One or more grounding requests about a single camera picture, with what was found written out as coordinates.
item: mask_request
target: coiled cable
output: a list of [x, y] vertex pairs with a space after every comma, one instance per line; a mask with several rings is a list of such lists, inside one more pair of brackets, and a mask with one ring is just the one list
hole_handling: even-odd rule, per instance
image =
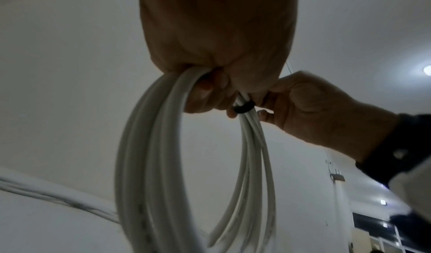
[[[135, 253], [261, 253], [275, 241], [275, 191], [256, 110], [240, 114], [242, 154], [237, 182], [221, 220], [203, 238], [190, 212], [180, 156], [180, 124], [187, 97], [211, 69], [191, 67], [165, 74], [135, 106], [120, 141], [115, 202]], [[250, 98], [241, 94], [235, 106]], [[262, 225], [262, 160], [268, 214]]]

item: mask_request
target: person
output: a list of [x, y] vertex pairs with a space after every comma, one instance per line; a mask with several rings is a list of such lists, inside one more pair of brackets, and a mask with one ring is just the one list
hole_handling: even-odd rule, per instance
[[360, 103], [310, 73], [279, 79], [297, 7], [298, 0], [140, 0], [140, 15], [151, 59], [162, 72], [213, 68], [195, 84], [185, 112], [220, 109], [234, 118], [238, 91], [249, 93], [263, 108], [261, 121], [352, 157], [389, 187], [413, 209], [394, 223], [409, 232], [409, 222], [421, 220], [420, 233], [410, 238], [431, 246], [431, 117]]

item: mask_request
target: human hand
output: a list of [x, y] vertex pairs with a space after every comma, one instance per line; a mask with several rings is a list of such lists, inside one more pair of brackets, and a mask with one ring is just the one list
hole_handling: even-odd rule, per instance
[[[264, 108], [258, 112], [261, 121], [357, 161], [365, 159], [398, 122], [396, 114], [360, 103], [333, 84], [303, 71], [279, 79], [268, 92], [252, 98]], [[228, 116], [235, 115], [228, 111]]]
[[162, 72], [199, 65], [227, 75], [225, 89], [219, 88], [221, 74], [195, 86], [186, 111], [204, 112], [230, 107], [234, 90], [257, 92], [275, 83], [292, 44], [297, 2], [140, 0], [141, 21], [151, 59]]

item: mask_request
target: recessed light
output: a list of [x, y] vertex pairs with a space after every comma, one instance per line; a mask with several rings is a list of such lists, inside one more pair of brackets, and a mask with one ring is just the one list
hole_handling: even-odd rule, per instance
[[425, 68], [423, 68], [423, 72], [428, 75], [431, 76], [431, 65], [426, 66]]

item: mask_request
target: white ceiling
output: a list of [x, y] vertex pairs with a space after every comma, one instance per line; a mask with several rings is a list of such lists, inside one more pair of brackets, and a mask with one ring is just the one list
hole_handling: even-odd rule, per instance
[[[13, 0], [0, 0], [5, 4]], [[354, 98], [395, 112], [430, 112], [431, 0], [300, 0], [289, 57], [294, 70], [309, 70]], [[403, 211], [388, 190], [357, 172], [342, 156], [352, 203]]]

